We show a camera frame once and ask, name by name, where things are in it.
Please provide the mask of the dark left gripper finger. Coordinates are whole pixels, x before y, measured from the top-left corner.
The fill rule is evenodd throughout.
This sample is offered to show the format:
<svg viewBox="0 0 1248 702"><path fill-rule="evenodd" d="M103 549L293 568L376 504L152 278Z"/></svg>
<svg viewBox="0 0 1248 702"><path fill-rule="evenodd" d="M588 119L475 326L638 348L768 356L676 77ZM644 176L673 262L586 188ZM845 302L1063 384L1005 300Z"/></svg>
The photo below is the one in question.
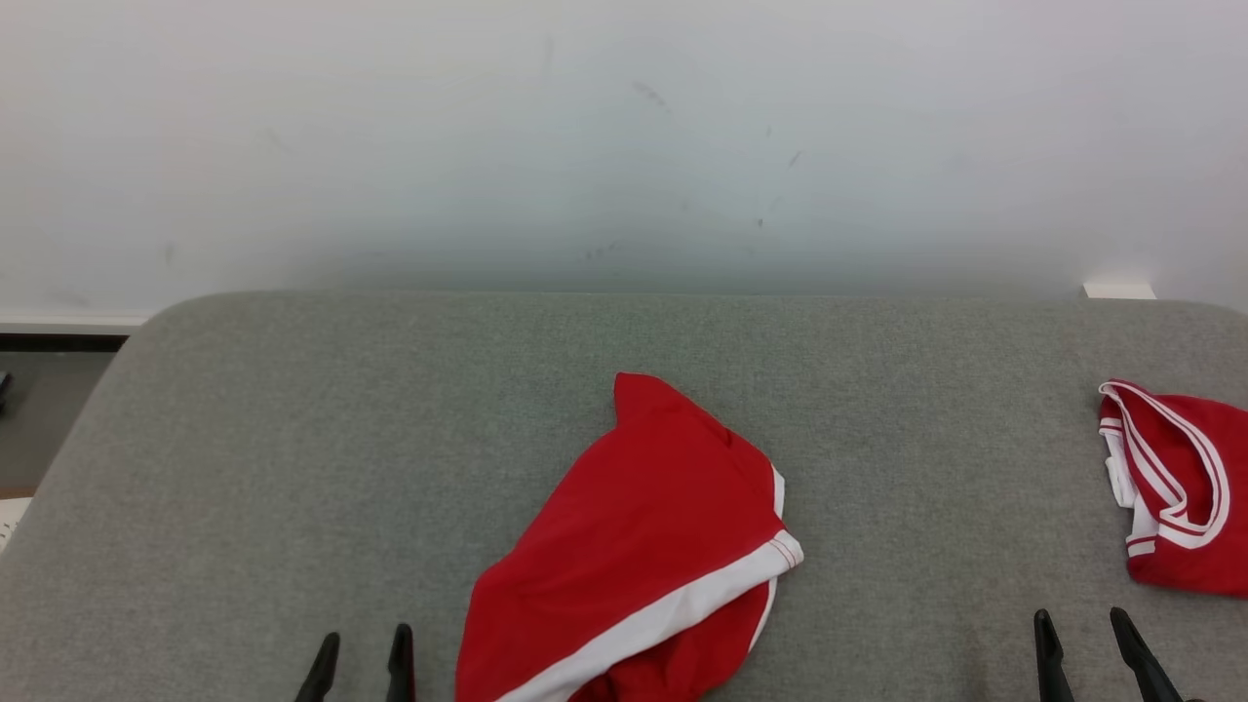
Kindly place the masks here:
<svg viewBox="0 0 1248 702"><path fill-rule="evenodd" d="M386 692L387 702L416 702L414 645L411 626L398 623L389 648L387 662L389 683Z"/></svg>
<svg viewBox="0 0 1248 702"><path fill-rule="evenodd" d="M332 685L334 683L334 671L337 671L337 661L339 655L339 635L338 632L329 632L324 635L324 640L317 650L317 655L310 667L308 675L302 685L300 685L298 693L295 695L295 702L324 702Z"/></svg>

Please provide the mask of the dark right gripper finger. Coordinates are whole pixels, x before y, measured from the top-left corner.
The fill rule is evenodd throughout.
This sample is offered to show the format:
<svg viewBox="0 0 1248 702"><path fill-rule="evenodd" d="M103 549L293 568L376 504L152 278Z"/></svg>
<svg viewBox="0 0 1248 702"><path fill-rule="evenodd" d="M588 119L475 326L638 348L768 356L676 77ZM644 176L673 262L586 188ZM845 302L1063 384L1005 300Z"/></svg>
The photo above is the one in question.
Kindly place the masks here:
<svg viewBox="0 0 1248 702"><path fill-rule="evenodd" d="M1070 688L1070 680L1065 675L1065 648L1046 608L1035 613L1033 642L1040 701L1073 702L1073 690Z"/></svg>
<svg viewBox="0 0 1248 702"><path fill-rule="evenodd" d="M1144 702L1183 702L1181 692L1174 687L1168 675L1154 655L1151 653L1149 645L1144 643L1143 636L1134 626L1134 622L1126 610L1114 607L1109 612L1111 630L1117 641L1119 657L1133 672L1136 683Z"/></svg>

